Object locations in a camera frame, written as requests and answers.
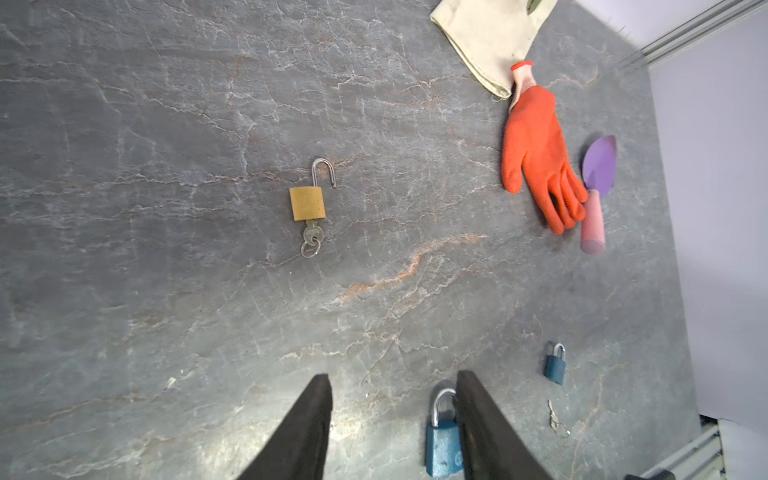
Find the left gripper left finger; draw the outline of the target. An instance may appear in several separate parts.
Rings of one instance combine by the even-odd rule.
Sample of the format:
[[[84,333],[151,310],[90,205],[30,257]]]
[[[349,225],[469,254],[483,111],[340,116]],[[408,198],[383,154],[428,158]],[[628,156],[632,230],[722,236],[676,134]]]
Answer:
[[[317,374],[238,479],[322,479],[332,410],[329,376]]]

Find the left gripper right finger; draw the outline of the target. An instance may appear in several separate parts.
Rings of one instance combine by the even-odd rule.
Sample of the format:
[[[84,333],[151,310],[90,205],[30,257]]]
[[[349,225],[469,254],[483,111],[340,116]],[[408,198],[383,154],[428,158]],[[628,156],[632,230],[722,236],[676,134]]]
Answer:
[[[456,395],[467,479],[552,479],[474,372],[458,372]]]

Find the brass padlock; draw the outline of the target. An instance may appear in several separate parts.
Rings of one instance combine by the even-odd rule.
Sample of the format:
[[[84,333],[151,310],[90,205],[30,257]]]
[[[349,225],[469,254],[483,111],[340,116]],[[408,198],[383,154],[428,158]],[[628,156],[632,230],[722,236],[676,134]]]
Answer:
[[[294,187],[289,190],[290,201],[295,221],[314,221],[326,218],[326,209],[322,188],[318,185],[318,166],[324,164],[329,171],[331,187],[337,187],[337,178],[333,164],[326,158],[317,158],[311,165],[311,186]]]

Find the brass padlock key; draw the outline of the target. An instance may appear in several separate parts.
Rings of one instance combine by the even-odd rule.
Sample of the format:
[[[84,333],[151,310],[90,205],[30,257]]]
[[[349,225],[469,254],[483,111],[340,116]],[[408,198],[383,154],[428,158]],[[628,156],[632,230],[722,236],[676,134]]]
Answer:
[[[324,231],[317,220],[306,220],[303,231],[303,243],[300,253],[304,258],[316,256],[321,248],[324,239]]]

